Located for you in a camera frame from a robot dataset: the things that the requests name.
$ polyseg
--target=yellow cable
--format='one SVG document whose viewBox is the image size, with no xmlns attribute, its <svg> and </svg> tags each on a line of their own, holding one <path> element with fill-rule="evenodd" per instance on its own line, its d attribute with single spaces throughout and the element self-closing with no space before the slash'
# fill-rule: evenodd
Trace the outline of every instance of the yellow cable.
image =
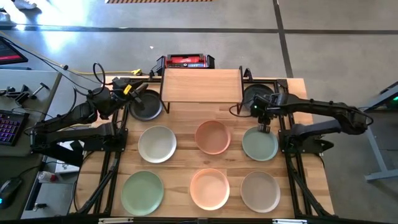
<svg viewBox="0 0 398 224">
<path fill-rule="evenodd" d="M 38 52 L 36 52 L 36 51 L 30 49 L 28 46 L 26 46 L 25 44 L 19 42 L 19 41 L 16 40 L 16 39 L 13 39 L 13 38 L 10 37 L 9 35 L 5 34 L 3 31 L 0 31 L 0 34 L 3 35 L 3 36 L 5 36 L 7 39 L 10 39 L 10 40 L 13 41 L 14 43 L 19 44 L 19 45 L 20 45 L 21 47 L 23 47 L 24 49 L 26 49 L 26 50 L 28 50 L 28 51 L 30 51 L 30 52 L 32 52 L 32 53 L 38 55 L 39 57 L 41 57 L 41 58 L 43 58 L 43 59 L 46 59 L 47 61 L 49 61 L 49 62 L 51 62 L 51 63 L 54 63 L 54 64 L 56 64 L 56 65 L 58 65 L 58 66 L 60 66 L 60 67 L 63 67 L 62 64 L 60 64 L 60 63 L 58 63 L 58 62 L 56 62 L 56 61 L 54 61 L 54 60 L 51 60 L 51 59 L 49 59 L 48 57 L 46 57 L 46 56 L 44 56 L 44 55 L 42 55 L 42 54 L 40 54 L 40 53 L 38 53 Z M 71 71 L 71 72 L 77 73 L 77 74 L 79 74 L 79 75 L 94 75 L 93 72 L 81 72 L 81 71 L 74 70 L 74 69 L 68 69 L 68 70 Z M 105 74 L 122 74 L 122 73 L 134 73 L 134 71 L 105 72 Z"/>
</svg>

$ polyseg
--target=gray desk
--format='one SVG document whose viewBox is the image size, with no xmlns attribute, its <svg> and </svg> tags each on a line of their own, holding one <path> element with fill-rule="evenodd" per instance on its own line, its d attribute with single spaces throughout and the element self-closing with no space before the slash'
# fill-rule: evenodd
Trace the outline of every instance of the gray desk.
<svg viewBox="0 0 398 224">
<path fill-rule="evenodd" d="M 0 70 L 0 88 L 13 86 L 17 91 L 19 91 L 22 84 L 25 84 L 31 91 L 34 91 L 40 86 L 40 82 L 43 82 L 50 87 L 50 91 L 44 89 L 40 91 L 37 94 L 37 100 L 27 100 L 26 103 L 24 103 L 25 107 L 42 111 L 43 113 L 46 113 L 49 110 L 60 80 L 61 75 L 57 72 Z M 0 109 L 11 110 L 15 107 L 17 107 L 17 105 L 12 100 L 6 97 L 0 97 Z M 26 127 L 34 125 L 35 122 L 40 121 L 45 117 L 43 114 L 37 112 L 27 112 L 30 113 L 30 116 Z M 23 149 L 26 152 L 29 152 L 29 150 L 26 150 L 29 148 L 29 145 L 29 138 L 21 135 L 17 146 L 13 147 L 13 150 Z M 0 150 L 2 149 L 8 150 L 8 148 L 0 146 Z M 0 157 L 0 185 L 2 185 L 7 179 L 17 176 L 23 170 L 40 165 L 42 160 L 43 156 L 40 154 L 29 154 L 24 157 Z M 24 182 L 18 190 L 14 203 L 9 208 L 0 210 L 0 220 L 20 219 L 38 171 L 39 169 L 33 169 L 23 175 L 22 178 Z"/>
</svg>

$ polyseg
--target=desk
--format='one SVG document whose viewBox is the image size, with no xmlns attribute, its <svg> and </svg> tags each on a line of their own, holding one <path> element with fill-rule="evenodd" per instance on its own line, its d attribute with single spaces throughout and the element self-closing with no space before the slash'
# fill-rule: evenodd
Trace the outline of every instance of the desk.
<svg viewBox="0 0 398 224">
<path fill-rule="evenodd" d="M 61 75 L 57 72 L 0 70 L 0 88 L 13 86 L 16 88 L 16 91 L 19 91 L 22 84 L 25 84 L 31 91 L 35 91 L 40 86 L 40 82 L 46 84 L 50 90 L 43 89 L 37 94 L 36 100 L 27 100 L 24 103 L 24 106 L 27 108 L 42 111 L 43 113 L 46 113 L 49 110 L 60 79 Z M 11 110 L 15 107 L 17 107 L 17 105 L 14 100 L 6 98 L 5 96 L 0 96 L 0 109 Z M 26 127 L 34 125 L 34 123 L 44 119 L 45 117 L 37 112 L 26 112 L 30 113 Z M 30 140 L 27 136 L 21 134 L 17 145 L 12 149 L 18 150 L 23 149 L 24 147 L 26 149 L 30 148 Z M 42 160 L 43 156 L 40 154 L 28 155 L 25 157 L 0 157 L 0 185 L 11 177 L 17 176 L 23 170 L 40 165 Z M 20 219 L 38 171 L 39 168 L 33 169 L 22 176 L 24 181 L 18 190 L 16 199 L 9 208 L 0 210 L 0 220 Z"/>
<path fill-rule="evenodd" d="M 287 80 L 289 91 L 298 97 L 306 98 L 307 92 L 303 79 Z M 158 84 L 150 84 L 150 89 L 159 90 Z M 123 184 L 127 178 L 139 170 L 151 170 L 162 179 L 165 187 L 164 199 L 160 207 L 151 213 L 150 217 L 217 217 L 217 218 L 293 218 L 292 199 L 289 189 L 289 179 L 285 157 L 279 151 L 275 158 L 266 162 L 258 162 L 248 158 L 241 146 L 245 131 L 257 125 L 255 118 L 237 118 L 229 113 L 231 103 L 172 103 L 170 114 L 163 112 L 158 118 L 146 123 L 129 117 L 127 128 L 129 137 L 125 152 L 122 154 L 118 179 L 111 215 L 113 217 L 131 216 L 123 209 L 120 196 Z M 312 124 L 312 116 L 305 113 L 294 114 L 296 123 Z M 232 133 L 229 148 L 222 154 L 210 156 L 201 152 L 195 144 L 194 134 L 197 127 L 204 121 L 216 119 L 221 121 Z M 98 121 L 95 125 L 107 121 Z M 164 125 L 170 128 L 177 137 L 177 150 L 165 163 L 150 164 L 142 159 L 137 151 L 139 136 L 147 128 L 154 125 Z M 279 121 L 274 119 L 271 130 L 277 133 Z M 103 152 L 95 152 L 84 163 L 78 179 L 76 202 L 81 207 L 98 185 Z M 324 208 L 333 213 L 330 193 L 322 162 L 314 155 L 303 154 L 303 164 L 307 185 Z M 193 175 L 200 169 L 215 168 L 226 174 L 231 187 L 227 203 L 219 210 L 204 211 L 197 207 L 190 195 L 189 186 Z M 277 208 L 269 213 L 256 213 L 248 209 L 240 196 L 240 185 L 245 175 L 263 170 L 276 178 L 281 188 L 281 199 Z M 104 208 L 107 191 L 104 193 Z M 298 190 L 302 203 L 302 193 Z"/>
</svg>

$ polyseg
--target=bolt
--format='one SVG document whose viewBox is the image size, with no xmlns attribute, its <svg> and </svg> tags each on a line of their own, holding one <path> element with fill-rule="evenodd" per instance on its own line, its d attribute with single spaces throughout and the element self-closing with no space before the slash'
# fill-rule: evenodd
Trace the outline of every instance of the bolt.
<svg viewBox="0 0 398 224">
<path fill-rule="evenodd" d="M 30 99 L 36 100 L 36 99 L 37 99 L 36 94 L 37 94 L 40 90 L 42 90 L 43 88 L 46 88 L 46 89 L 50 90 L 50 88 L 49 88 L 47 85 L 45 85 L 44 83 L 40 83 L 40 85 L 41 85 L 41 86 L 40 86 L 36 91 L 34 91 L 33 94 L 31 94 L 31 95 L 29 96 Z"/>
</svg>

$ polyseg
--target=black plate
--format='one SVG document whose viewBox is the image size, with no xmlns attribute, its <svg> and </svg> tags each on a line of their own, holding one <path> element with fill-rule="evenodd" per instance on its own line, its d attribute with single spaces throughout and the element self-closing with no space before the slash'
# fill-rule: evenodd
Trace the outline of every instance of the black plate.
<svg viewBox="0 0 398 224">
<path fill-rule="evenodd" d="M 253 101 L 251 99 L 253 99 L 255 94 L 258 95 L 270 95 L 273 94 L 274 91 L 269 88 L 266 85 L 263 84 L 254 84 L 251 85 L 249 87 L 247 87 L 244 92 L 243 92 L 243 102 L 244 102 L 244 107 L 248 110 L 250 110 L 250 106 L 253 104 Z"/>
<path fill-rule="evenodd" d="M 139 121 L 150 121 L 155 119 L 162 112 L 163 106 L 159 99 L 159 94 L 154 90 L 145 90 L 140 96 L 145 109 L 140 110 L 135 103 L 131 103 L 129 112 L 133 118 Z"/>
</svg>

